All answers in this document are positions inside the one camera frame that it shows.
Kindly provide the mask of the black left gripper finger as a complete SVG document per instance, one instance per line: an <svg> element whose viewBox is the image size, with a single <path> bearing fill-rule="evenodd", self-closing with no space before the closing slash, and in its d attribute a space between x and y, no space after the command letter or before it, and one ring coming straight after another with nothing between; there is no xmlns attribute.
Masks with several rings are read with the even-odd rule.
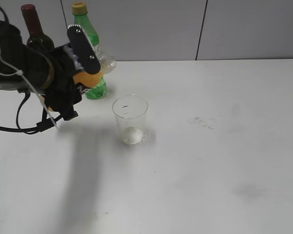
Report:
<svg viewBox="0 0 293 234"><path fill-rule="evenodd" d="M100 62L96 56L94 47L83 29L79 24L68 26L67 36L70 41L73 54L82 69L89 74L97 74L101 70Z"/></svg>

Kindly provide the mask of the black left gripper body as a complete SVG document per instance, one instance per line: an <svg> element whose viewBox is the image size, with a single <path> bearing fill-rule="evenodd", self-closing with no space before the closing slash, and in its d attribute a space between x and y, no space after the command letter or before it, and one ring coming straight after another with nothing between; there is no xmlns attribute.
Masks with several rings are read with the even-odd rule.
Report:
<svg viewBox="0 0 293 234"><path fill-rule="evenodd" d="M81 101L81 95L75 87L73 75L80 72L78 56L70 44L53 50L41 45L39 51L50 59L54 68L53 81L42 95L44 104L50 110L60 113L60 117L65 121L77 117L73 106Z"/></svg>

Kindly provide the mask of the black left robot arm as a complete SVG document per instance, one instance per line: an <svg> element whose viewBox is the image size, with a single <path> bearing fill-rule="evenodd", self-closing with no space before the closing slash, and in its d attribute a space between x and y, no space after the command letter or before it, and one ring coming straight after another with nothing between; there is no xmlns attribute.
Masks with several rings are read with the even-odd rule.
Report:
<svg viewBox="0 0 293 234"><path fill-rule="evenodd" d="M73 106L103 72L82 26L69 25L67 36L70 42L53 50L33 49L23 44L18 28L0 20L0 90L36 90L50 111L65 120L76 117Z"/></svg>

